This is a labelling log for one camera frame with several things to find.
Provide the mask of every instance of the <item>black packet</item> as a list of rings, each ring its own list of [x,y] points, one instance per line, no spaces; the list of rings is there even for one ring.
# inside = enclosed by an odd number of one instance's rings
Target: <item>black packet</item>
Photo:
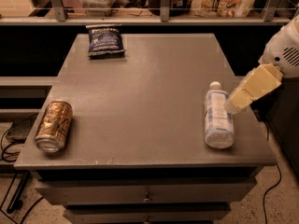
[[[90,45],[88,56],[91,58],[107,55],[123,55],[121,32],[113,25],[88,25]]]

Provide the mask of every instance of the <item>clear plastic container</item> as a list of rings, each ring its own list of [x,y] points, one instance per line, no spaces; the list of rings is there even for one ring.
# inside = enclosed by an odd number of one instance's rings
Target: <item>clear plastic container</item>
[[[205,103],[205,141],[210,147],[223,149],[234,143],[233,118],[224,108],[227,99],[228,93],[221,89],[220,82],[212,82]]]

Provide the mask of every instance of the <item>drawer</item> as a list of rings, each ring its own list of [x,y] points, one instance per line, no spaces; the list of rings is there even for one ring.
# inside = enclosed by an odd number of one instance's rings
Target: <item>drawer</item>
[[[222,219],[230,211],[224,203],[88,206],[66,209],[64,217],[74,224],[93,223],[200,223]]]
[[[38,182],[36,190],[51,204],[230,203],[256,184],[247,180],[123,180]]]

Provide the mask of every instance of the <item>gold can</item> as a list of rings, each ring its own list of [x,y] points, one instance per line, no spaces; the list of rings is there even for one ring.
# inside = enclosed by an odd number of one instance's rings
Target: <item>gold can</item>
[[[36,132],[37,147],[49,153],[63,149],[72,116],[72,106],[68,102],[51,102],[47,106]]]

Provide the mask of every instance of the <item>gray tabletop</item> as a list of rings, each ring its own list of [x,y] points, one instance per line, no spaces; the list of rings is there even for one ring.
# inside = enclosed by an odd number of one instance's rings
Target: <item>gray tabletop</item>
[[[238,85],[211,34],[122,35],[125,57],[91,60],[78,35],[16,161],[17,169],[272,165],[276,158],[248,109],[234,116],[235,143],[204,141],[204,100],[212,81]],[[49,102],[74,116],[64,150],[47,155],[33,142]]]

